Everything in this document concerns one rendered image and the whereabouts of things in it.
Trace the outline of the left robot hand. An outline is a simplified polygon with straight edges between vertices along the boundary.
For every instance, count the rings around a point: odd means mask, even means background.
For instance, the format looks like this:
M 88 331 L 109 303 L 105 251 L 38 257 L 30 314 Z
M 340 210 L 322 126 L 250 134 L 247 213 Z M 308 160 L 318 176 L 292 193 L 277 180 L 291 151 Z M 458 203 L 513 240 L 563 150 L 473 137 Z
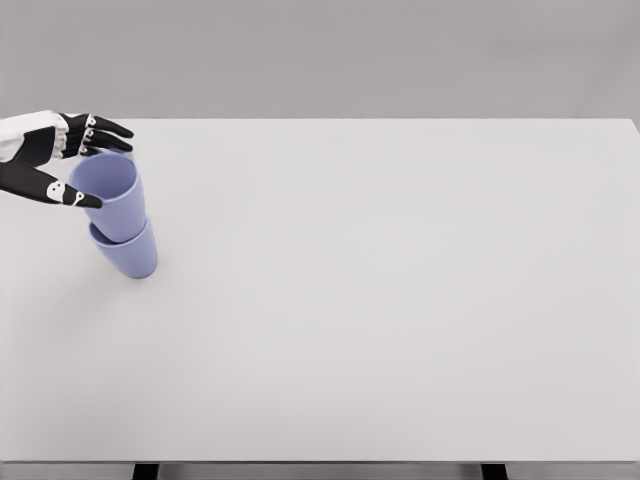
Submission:
M 102 201 L 40 168 L 104 151 L 130 153 L 134 133 L 92 113 L 42 110 L 0 118 L 0 190 L 53 205 L 99 209 Z

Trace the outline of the lavender blue cup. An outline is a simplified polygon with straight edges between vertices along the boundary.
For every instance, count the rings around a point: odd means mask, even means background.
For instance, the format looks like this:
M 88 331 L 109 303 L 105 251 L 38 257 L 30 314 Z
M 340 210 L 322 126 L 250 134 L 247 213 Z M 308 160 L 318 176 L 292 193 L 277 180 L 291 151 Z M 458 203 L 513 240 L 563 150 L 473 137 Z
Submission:
M 86 213 L 110 241 L 124 243 L 143 230 L 144 190 L 138 169 L 129 156 L 102 153 L 88 157 L 72 170 L 69 183 L 102 202 L 100 208 L 87 209 Z
M 125 242 L 117 243 L 108 239 L 93 223 L 89 224 L 89 235 L 101 254 L 125 276 L 143 279 L 156 270 L 158 252 L 149 218 L 141 232 Z

